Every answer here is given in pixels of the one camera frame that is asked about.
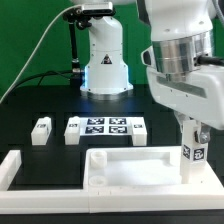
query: white cube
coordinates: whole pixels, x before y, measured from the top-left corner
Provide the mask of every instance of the white cube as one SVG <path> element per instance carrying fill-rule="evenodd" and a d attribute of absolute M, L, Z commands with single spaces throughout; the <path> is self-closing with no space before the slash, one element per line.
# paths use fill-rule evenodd
<path fill-rule="evenodd" d="M 80 139 L 80 118 L 69 118 L 66 130 L 65 130 L 65 145 L 78 145 Z"/>
<path fill-rule="evenodd" d="M 32 145 L 46 145 L 51 129 L 51 118 L 38 119 L 31 133 Z"/>
<path fill-rule="evenodd" d="M 143 117 L 131 118 L 132 142 L 134 146 L 147 145 L 147 130 Z"/>

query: robot camera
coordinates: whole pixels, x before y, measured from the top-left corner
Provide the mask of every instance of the robot camera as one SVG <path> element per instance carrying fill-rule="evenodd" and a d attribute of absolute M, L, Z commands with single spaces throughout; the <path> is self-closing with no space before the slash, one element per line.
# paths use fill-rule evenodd
<path fill-rule="evenodd" d="M 112 2 L 83 4 L 81 10 L 86 16 L 113 16 L 115 14 Z"/>

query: green backdrop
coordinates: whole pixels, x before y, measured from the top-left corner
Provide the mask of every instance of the green backdrop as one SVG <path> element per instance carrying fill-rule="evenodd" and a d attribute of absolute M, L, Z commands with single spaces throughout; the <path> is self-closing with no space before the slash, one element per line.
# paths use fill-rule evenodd
<path fill-rule="evenodd" d="M 0 4 L 0 96 L 19 73 L 42 33 L 52 19 L 71 6 L 69 0 L 1 0 Z M 150 30 L 137 17 L 135 4 L 116 7 L 116 18 L 124 28 L 124 61 L 129 65 L 130 82 L 146 83 L 145 66 L 140 53 L 150 45 Z M 216 55 L 224 56 L 224 31 L 215 19 Z M 89 60 L 88 31 L 77 31 L 79 59 Z M 49 70 L 66 70 L 71 66 L 68 24 L 62 19 L 48 33 L 23 77 Z M 42 84 L 68 84 L 60 77 L 45 78 Z"/>

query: black tabletop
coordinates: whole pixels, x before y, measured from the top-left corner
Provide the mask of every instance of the black tabletop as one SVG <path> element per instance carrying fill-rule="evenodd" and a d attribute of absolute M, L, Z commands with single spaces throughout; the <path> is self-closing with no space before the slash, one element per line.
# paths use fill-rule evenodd
<path fill-rule="evenodd" d="M 31 132 L 39 118 L 52 119 L 46 146 L 32 146 Z M 0 105 L 0 160 L 20 149 L 22 166 L 9 190 L 82 189 L 85 153 L 96 147 L 132 147 L 130 136 L 82 136 L 65 146 L 68 119 L 80 117 L 144 117 L 148 146 L 181 144 L 173 111 L 152 99 L 147 85 L 136 85 L 131 97 L 96 101 L 70 86 L 21 87 Z M 223 182 L 224 132 L 211 131 L 208 161 Z M 223 223 L 224 211 L 170 211 L 104 214 L 1 215 L 0 223 Z"/>

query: black cable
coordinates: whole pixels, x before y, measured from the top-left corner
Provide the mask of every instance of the black cable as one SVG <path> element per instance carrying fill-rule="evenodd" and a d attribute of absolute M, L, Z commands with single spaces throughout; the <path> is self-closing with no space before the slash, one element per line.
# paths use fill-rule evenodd
<path fill-rule="evenodd" d="M 65 74 L 72 74 L 72 70 L 66 70 L 66 71 L 60 71 L 60 72 L 57 72 L 57 71 L 48 71 L 46 73 L 41 73 L 41 74 L 37 74 L 37 75 L 33 75 L 33 76 L 30 76 L 30 77 L 27 77 L 19 82 L 17 82 L 11 89 L 11 91 L 8 93 L 8 95 L 14 90 L 16 89 L 18 86 L 22 85 L 23 83 L 25 82 L 28 82 L 30 80 L 33 80 L 33 79 L 37 79 L 37 78 L 41 78 L 38 85 L 40 85 L 41 81 L 43 80 L 44 77 L 46 76 L 54 76 L 54 75 L 59 75 L 63 78 L 67 78 L 70 80 L 70 78 L 64 76 Z"/>
<path fill-rule="evenodd" d="M 40 84 L 41 84 L 41 82 L 43 81 L 44 77 L 45 77 L 45 76 L 42 76 L 42 77 L 40 78 L 40 80 L 39 80 L 37 86 L 40 86 Z"/>

